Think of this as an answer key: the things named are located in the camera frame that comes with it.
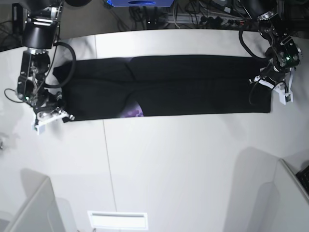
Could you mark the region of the black robot arm image-left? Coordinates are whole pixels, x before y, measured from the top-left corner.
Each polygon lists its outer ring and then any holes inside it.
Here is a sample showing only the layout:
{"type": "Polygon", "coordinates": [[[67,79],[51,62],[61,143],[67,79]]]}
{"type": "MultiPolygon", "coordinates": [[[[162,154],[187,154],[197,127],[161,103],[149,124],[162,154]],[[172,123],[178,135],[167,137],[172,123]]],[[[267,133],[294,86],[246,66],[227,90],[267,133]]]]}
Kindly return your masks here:
{"type": "Polygon", "coordinates": [[[50,89],[64,87],[72,78],[77,60],[73,48],[64,42],[56,41],[56,32],[60,27],[60,19],[64,2],[62,0],[2,0],[2,4],[20,4],[27,11],[27,20],[21,44],[26,47],[22,55],[21,69],[17,80],[15,94],[18,103],[29,105],[36,116],[64,116],[74,119],[64,108],[61,95],[53,95],[50,89]],[[72,56],[72,64],[68,76],[59,84],[46,83],[52,68],[48,51],[59,46],[67,48],[72,56]]]}

